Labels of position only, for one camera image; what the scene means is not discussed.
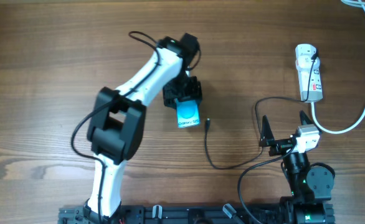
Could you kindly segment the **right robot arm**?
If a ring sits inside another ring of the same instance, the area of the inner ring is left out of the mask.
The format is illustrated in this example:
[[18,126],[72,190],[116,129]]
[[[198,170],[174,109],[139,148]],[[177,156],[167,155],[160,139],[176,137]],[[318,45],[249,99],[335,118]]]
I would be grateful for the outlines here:
[[279,223],[335,223],[331,191],[336,173],[329,165],[310,163],[307,152],[318,147],[321,131],[304,111],[301,125],[286,139],[275,139],[267,116],[262,118],[260,147],[268,147],[270,156],[282,156],[282,170],[291,196],[279,203]]

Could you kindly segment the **turquoise screen Galaxy smartphone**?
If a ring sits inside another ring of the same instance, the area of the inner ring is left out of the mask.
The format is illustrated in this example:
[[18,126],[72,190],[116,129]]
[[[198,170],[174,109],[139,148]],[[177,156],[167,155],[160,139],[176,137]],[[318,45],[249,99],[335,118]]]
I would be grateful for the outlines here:
[[178,128],[200,124],[199,107],[195,100],[176,102]]

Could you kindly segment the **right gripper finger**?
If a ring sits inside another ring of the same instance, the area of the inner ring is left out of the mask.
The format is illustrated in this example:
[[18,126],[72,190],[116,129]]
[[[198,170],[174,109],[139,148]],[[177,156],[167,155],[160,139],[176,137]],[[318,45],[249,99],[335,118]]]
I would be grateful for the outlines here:
[[262,130],[260,132],[260,147],[270,147],[275,144],[275,138],[273,136],[270,123],[266,115],[262,117]]
[[303,110],[300,111],[300,122],[301,125],[313,124],[313,121],[306,115],[306,113]]

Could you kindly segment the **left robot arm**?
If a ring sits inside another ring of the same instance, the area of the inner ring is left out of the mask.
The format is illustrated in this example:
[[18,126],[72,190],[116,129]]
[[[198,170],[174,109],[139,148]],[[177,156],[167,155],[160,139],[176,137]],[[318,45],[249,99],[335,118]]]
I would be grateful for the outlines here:
[[83,207],[92,223],[113,223],[121,205],[121,182],[127,162],[138,150],[146,111],[158,94],[166,107],[176,110],[179,128],[200,124],[201,83],[189,73],[201,56],[197,37],[151,39],[153,54],[126,83],[102,88],[88,115],[87,139],[95,160],[93,191]]

